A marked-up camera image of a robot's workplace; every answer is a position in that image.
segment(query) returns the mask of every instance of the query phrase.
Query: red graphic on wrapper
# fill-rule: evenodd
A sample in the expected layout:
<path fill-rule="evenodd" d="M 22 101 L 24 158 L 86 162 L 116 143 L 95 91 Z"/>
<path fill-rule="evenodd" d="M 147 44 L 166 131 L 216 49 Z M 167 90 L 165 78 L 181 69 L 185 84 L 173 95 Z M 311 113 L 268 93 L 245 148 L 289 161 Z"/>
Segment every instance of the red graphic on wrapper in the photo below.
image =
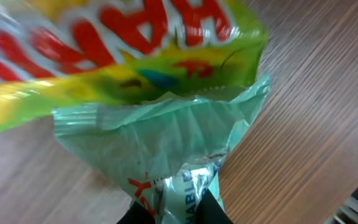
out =
<path fill-rule="evenodd" d="M 183 67 L 187 70 L 187 78 L 191 78 L 194 73 L 198 78 L 209 78 L 214 71 L 213 67 L 204 60 L 186 60 L 173 65 L 174 67 Z"/>
<path fill-rule="evenodd" d="M 184 32 L 179 38 L 184 39 L 182 41 L 188 47 L 200 45 L 205 38 L 212 36 L 215 36 L 212 44 L 218 44 L 216 41 L 222 43 L 230 38 L 234 24 L 229 22 L 227 12 L 221 7 L 221 3 L 218 3 L 220 0 L 201 0 L 199 6 L 191 6 L 188 0 L 167 1 L 166 4 L 171 4 L 181 15 L 182 24 L 176 24 L 180 20 L 174 17 L 168 18 L 170 15 L 167 15 L 162 0 L 141 1 L 143 9 L 125 14 L 112 4 L 101 5 L 97 14 L 92 15 L 94 22 L 99 21 L 101 26 L 115 33 L 125 43 L 126 49 L 132 48 L 139 52 L 140 56 L 150 55 L 163 47 L 162 42 L 168 34 L 169 26 L 179 27 L 178 32 Z M 103 33 L 81 14 L 75 14 L 75 18 L 68 30 L 71 35 L 69 39 L 74 41 L 77 48 L 65 44 L 57 34 L 42 27 L 42 24 L 36 29 L 21 31 L 24 34 L 28 32 L 28 38 L 24 39 L 17 39 L 0 28 L 0 82 L 22 81 L 23 77 L 53 78 L 60 72 L 80 73 L 121 62 L 118 56 L 122 58 L 122 55 L 119 55 L 120 50 L 125 47 L 120 46 L 113 38 L 101 36 Z M 213 19 L 214 27 L 206 30 L 207 28 L 201 25 L 208 18 Z M 139 27 L 146 24 L 151 26 L 149 37 L 139 31 Z M 115 53 L 110 52 L 107 45 L 109 49 L 115 49 Z M 30 48 L 35 49 L 31 54 L 28 51 Z M 40 57 L 50 59 L 55 65 L 45 65 L 45 59 L 40 60 Z M 202 61 L 181 62 L 177 66 L 185 67 L 188 77 L 195 72 L 198 72 L 200 78 L 210 77 L 212 74 L 209 65 Z"/>
<path fill-rule="evenodd" d="M 128 16 L 115 7 L 106 6 L 101 10 L 99 19 L 128 46 L 148 55 L 161 47 L 162 39 L 168 31 L 168 19 L 162 0 L 144 0 L 143 4 L 144 11 Z M 139 26 L 147 22 L 152 26 L 150 42 L 138 30 Z"/>
<path fill-rule="evenodd" d="M 144 196 L 140 195 L 142 194 L 142 191 L 145 189 L 149 189 L 152 187 L 152 183 L 146 182 L 146 183 L 140 183 L 134 179 L 128 179 L 128 182 L 130 184 L 132 184 L 133 186 L 137 187 L 137 190 L 135 192 L 135 197 L 139 199 L 139 201 L 143 204 L 143 206 L 146 208 L 147 211 L 149 211 L 149 213 L 154 216 L 155 215 L 155 210 L 152 209 L 152 207 L 150 206 L 149 202 L 146 200 L 146 198 Z"/>

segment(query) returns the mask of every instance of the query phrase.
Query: table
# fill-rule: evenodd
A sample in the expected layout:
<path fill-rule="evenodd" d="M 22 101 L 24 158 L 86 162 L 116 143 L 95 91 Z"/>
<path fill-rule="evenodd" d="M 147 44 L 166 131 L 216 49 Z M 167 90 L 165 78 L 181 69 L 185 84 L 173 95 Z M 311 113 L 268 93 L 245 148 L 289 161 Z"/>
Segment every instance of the table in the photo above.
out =
<path fill-rule="evenodd" d="M 250 1 L 270 31 L 265 109 L 221 172 L 234 223 L 322 223 L 358 186 L 358 0 Z M 130 198 L 53 139 L 0 135 L 0 223 L 115 223 Z"/>

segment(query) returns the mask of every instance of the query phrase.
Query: wooden surface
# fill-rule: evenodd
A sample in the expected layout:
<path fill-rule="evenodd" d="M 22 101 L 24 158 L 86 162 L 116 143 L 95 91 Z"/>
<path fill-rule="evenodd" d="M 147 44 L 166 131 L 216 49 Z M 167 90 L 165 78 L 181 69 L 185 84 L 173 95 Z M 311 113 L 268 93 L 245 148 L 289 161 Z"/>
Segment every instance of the wooden surface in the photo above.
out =
<path fill-rule="evenodd" d="M 322 223 L 358 186 L 358 0 L 255 0 L 273 90 L 221 170 L 234 223 Z M 50 118 L 0 135 L 0 224 L 115 223 L 129 196 L 52 137 Z"/>

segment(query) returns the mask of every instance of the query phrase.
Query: wood grain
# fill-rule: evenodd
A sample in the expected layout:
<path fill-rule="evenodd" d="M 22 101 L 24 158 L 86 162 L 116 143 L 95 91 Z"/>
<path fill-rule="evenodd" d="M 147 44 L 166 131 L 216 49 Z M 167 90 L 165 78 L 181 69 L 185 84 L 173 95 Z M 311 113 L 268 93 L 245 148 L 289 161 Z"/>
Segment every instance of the wood grain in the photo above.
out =
<path fill-rule="evenodd" d="M 322 223 L 358 186 L 358 0 L 250 1 L 273 89 L 221 170 L 234 223 Z M 53 139 L 44 118 L 0 135 L 0 224 L 115 223 L 130 198 Z"/>

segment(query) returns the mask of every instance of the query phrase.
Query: plastic bag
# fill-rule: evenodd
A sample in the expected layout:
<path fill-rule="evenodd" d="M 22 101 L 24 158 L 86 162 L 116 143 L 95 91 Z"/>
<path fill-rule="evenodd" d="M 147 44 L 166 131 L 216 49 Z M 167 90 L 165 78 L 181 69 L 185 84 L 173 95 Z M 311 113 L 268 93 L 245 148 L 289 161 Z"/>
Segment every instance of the plastic bag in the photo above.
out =
<path fill-rule="evenodd" d="M 218 170 L 255 121 L 269 88 L 264 75 L 248 89 L 185 98 L 167 93 L 140 106 L 60 109 L 53 113 L 55 135 L 118 182 L 158 223 L 194 223 L 208 187 L 221 202 Z"/>
<path fill-rule="evenodd" d="M 0 131 L 54 108 L 251 86 L 266 41 L 234 0 L 0 0 Z"/>

